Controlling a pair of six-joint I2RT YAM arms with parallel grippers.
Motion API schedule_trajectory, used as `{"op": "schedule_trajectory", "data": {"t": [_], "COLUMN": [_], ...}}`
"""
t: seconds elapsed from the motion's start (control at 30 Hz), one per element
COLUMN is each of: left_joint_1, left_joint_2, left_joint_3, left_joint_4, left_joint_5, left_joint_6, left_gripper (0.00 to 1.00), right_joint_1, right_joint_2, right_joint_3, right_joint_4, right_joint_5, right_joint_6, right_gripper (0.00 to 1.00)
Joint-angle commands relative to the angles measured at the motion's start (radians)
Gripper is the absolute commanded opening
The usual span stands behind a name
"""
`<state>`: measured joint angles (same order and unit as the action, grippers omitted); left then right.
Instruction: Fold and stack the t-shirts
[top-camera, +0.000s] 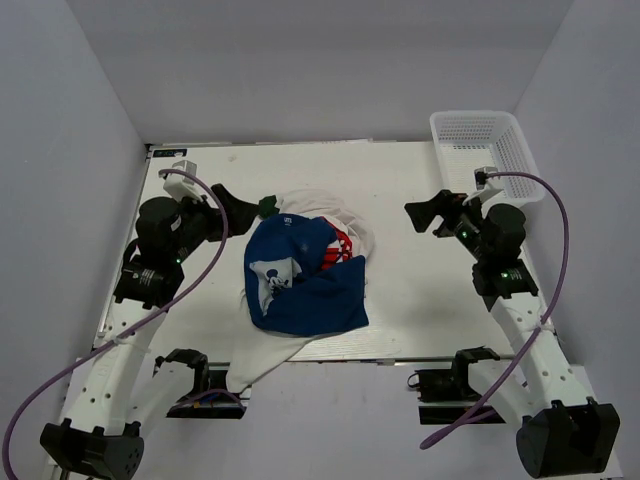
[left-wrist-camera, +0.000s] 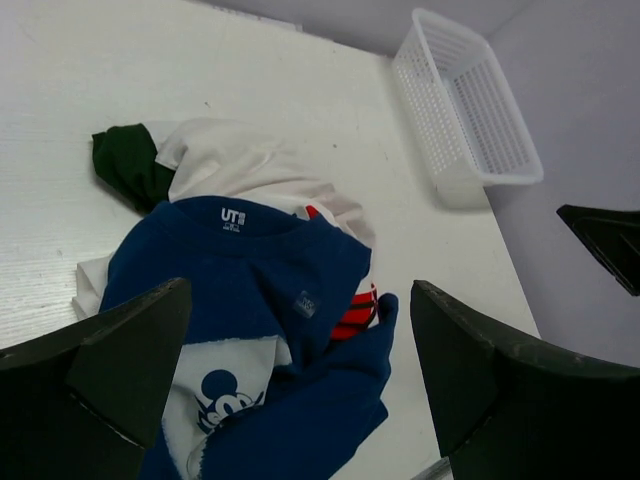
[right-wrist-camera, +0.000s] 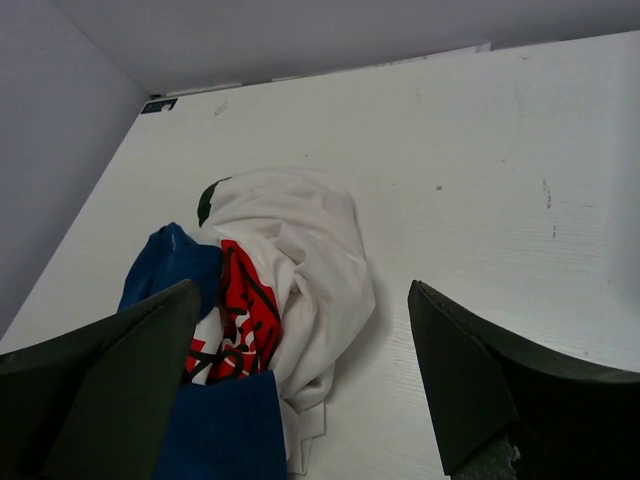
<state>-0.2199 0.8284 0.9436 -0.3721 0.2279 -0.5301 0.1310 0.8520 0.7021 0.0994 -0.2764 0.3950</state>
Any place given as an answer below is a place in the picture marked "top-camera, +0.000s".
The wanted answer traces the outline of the white green Charlie Brown t-shirt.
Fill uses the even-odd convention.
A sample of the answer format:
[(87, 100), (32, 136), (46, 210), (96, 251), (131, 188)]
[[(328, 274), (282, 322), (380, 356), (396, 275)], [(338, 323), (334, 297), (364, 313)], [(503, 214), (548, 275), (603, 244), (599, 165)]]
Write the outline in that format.
[(278, 207), (278, 199), (276, 195), (270, 195), (262, 198), (258, 203), (258, 216), (261, 219), (267, 219), (277, 215), (280, 212)]

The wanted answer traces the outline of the blue Mickey t-shirt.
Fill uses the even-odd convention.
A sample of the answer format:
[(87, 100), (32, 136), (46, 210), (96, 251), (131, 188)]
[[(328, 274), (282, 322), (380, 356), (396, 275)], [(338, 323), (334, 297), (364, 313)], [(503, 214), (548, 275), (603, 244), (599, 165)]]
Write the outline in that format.
[(258, 225), (244, 253), (251, 322), (297, 337), (364, 328), (365, 267), (325, 218), (276, 214)]

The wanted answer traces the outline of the white red print t-shirt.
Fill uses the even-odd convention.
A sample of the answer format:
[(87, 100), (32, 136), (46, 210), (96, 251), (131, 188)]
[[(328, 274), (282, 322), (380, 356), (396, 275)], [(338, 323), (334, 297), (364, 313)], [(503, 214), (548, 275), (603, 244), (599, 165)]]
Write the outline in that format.
[[(296, 190), (276, 196), (279, 213), (298, 214), (305, 218), (322, 217), (337, 229), (338, 240), (328, 247), (331, 261), (340, 262), (351, 255), (366, 257), (373, 252), (372, 228), (335, 195), (323, 190)], [(329, 336), (296, 336), (263, 330), (250, 320), (245, 290), (240, 292), (239, 302), (240, 314), (226, 377), (227, 389), (232, 392), (242, 392), (310, 342)]]

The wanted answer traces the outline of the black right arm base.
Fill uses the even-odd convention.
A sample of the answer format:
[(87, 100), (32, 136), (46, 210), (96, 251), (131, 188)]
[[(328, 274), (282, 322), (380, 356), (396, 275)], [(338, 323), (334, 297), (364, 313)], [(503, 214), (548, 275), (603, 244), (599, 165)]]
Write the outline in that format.
[(447, 368), (415, 370), (407, 378), (407, 387), (418, 393), (420, 424), (448, 425), (469, 410), (480, 394), (468, 383), (468, 367), (479, 361), (499, 359), (492, 349), (476, 347), (459, 350)]

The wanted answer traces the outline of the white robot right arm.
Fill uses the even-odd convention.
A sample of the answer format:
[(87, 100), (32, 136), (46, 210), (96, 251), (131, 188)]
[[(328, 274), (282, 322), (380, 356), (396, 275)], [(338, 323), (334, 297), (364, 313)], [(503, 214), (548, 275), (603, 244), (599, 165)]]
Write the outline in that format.
[(574, 374), (543, 311), (538, 287), (521, 258), (524, 213), (442, 190), (404, 207), (416, 232), (436, 217), (438, 238), (454, 238), (472, 255), (473, 284), (514, 351), (507, 367), (487, 348), (457, 352), (451, 384), (461, 397), (480, 396), (515, 428), (516, 450), (533, 478), (603, 472), (620, 427), (610, 403), (597, 402)]

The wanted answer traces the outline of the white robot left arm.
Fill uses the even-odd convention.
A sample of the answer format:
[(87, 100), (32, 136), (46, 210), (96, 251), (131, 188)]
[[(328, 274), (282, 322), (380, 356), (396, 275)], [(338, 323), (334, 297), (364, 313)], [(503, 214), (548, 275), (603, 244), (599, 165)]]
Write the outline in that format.
[(212, 192), (216, 205), (183, 192), (140, 205), (113, 293), (108, 335), (94, 350), (83, 388), (64, 419), (46, 424), (40, 436), (62, 478), (132, 478), (154, 424), (172, 409), (216, 394), (207, 356), (183, 348), (157, 357), (151, 380), (133, 391), (165, 307), (184, 281), (183, 262), (204, 242), (245, 234), (258, 214), (257, 205), (235, 198), (221, 184)]

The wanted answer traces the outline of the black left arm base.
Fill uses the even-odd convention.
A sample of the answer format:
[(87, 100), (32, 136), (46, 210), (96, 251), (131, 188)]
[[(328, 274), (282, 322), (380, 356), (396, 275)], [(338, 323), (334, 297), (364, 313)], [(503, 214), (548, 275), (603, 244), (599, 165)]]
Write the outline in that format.
[(176, 419), (231, 419), (243, 418), (249, 397), (226, 389), (228, 371), (212, 365), (206, 354), (193, 349), (174, 349), (167, 356), (154, 361), (153, 375), (162, 366), (186, 365), (193, 371), (193, 388), (182, 396), (167, 413)]

